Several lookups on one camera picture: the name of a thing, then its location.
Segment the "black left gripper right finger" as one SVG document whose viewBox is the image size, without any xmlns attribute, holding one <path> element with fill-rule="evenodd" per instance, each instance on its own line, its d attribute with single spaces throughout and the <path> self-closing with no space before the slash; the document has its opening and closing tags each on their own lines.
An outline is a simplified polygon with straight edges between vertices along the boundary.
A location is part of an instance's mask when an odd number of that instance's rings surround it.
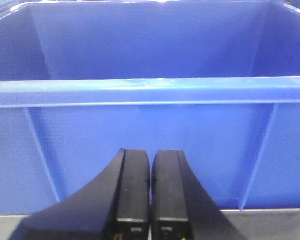
<svg viewBox="0 0 300 240">
<path fill-rule="evenodd" d="M 159 150 L 152 168 L 152 239 L 238 240 L 182 150 Z"/>
</svg>

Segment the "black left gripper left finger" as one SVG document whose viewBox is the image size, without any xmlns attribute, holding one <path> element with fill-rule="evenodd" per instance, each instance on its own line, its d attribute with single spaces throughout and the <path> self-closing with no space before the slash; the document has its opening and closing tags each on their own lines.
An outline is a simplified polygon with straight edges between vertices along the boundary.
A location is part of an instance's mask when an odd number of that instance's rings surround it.
<svg viewBox="0 0 300 240">
<path fill-rule="evenodd" d="M 144 150 L 120 149 L 81 190 L 24 218 L 11 240 L 146 240 L 150 163 Z"/>
</svg>

